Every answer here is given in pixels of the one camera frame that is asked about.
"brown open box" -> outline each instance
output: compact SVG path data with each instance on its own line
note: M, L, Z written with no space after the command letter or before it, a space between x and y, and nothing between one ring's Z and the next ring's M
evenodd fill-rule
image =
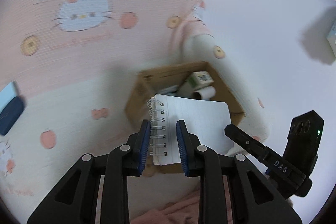
M139 130L141 122L147 118L147 101L159 90L172 85L182 85L193 71L207 71L214 80L211 85L216 89L212 101L226 102L231 122L238 125L244 116L243 109L208 62L200 61L180 65L164 66L141 71L128 98L125 112L134 130ZM181 164L158 166L161 173L182 173Z

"silver screw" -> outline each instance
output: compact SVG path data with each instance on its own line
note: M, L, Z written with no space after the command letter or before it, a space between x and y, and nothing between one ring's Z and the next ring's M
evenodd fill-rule
M121 151L128 151L130 150L130 146L128 144L123 144L121 147L120 147L120 150Z
M92 159L92 156L90 154L85 154L82 156L83 161L89 161L90 159Z
M239 161L244 161L244 160L246 160L246 157L243 154L237 154L236 159L239 160Z
M205 145L199 145L197 146L197 150L200 152L205 152L207 151L207 147Z

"light blue object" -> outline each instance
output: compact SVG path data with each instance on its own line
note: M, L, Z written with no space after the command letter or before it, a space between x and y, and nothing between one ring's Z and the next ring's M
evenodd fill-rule
M327 36L327 40L329 41L329 44L333 49L334 55L336 56L336 21L334 22L334 25L331 27L331 30Z
M0 112L8 103L17 96L14 82L10 82L2 91L0 91Z

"white paper page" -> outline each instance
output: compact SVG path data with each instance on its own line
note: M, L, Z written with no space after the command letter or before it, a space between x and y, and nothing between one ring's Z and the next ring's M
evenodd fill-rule
M227 104L216 101L193 100L180 97L155 95L164 102L166 110L167 156L160 157L160 165L181 162L176 139L176 122L184 120L189 133L198 136L201 144L226 154L233 141L225 136L224 128L231 124Z

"blue plastic part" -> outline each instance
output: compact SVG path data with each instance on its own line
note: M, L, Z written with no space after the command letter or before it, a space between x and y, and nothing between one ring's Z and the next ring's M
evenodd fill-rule
M180 126L179 122L176 123L176 137L177 137L178 149L180 151L182 169L183 169L184 174L187 176L189 174L188 156L187 156L187 153L186 153L184 139L183 139L183 136L182 136L181 126Z
M0 113L0 134L5 136L20 117L25 106L20 97L14 97Z
M145 130L145 134L144 134L144 137L143 137L143 140L142 140L140 153L139 153L138 171L139 171L140 175L142 174L142 172L144 171L145 166L146 166L146 159L147 159L150 136L151 136L151 126L150 126L150 122L149 122L147 124L146 130Z

